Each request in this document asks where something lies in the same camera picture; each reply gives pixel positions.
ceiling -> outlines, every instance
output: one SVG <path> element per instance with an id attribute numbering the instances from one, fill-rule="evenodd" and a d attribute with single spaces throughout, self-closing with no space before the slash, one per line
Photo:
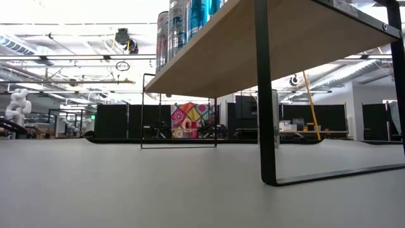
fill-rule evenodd
<path id="1" fill-rule="evenodd" d="M 169 0 L 14 0 L 2 6 L 0 17 L 0 35 L 33 45 L 38 54 L 122 54 L 123 49 L 114 44 L 115 33 L 120 28 L 127 28 L 131 38 L 139 46 L 139 54 L 154 54 L 156 51 L 156 20 L 160 12 L 168 10 Z M 386 22 L 387 14 L 383 7 L 375 7 L 369 0 L 355 0 L 354 4 L 364 12 Z M 0 54 L 17 55 L 8 48 L 0 46 Z M 115 68 L 117 61 L 53 61 L 53 66 L 45 66 L 33 61 L 8 62 L 37 75 L 44 76 L 46 67 L 48 75 L 54 80 L 133 80 L 135 84 L 87 84 L 80 87 L 64 85 L 66 90 L 121 90 L 141 91 L 144 73 L 154 73 L 155 61 L 127 61 L 130 70 L 120 72 Z M 306 73 L 310 80 L 314 75 L 327 72 L 336 65 L 324 65 L 310 69 Z M 376 77 L 375 74 L 364 75 L 356 79 L 361 82 Z M 291 76 L 273 82 L 278 90 L 294 90 L 289 84 Z M 388 85 L 389 77 L 365 84 Z M 139 94 L 111 95 L 115 101 L 140 103 Z M 166 100 L 196 100 L 174 96 Z M 146 96 L 147 103 L 157 102 Z"/>

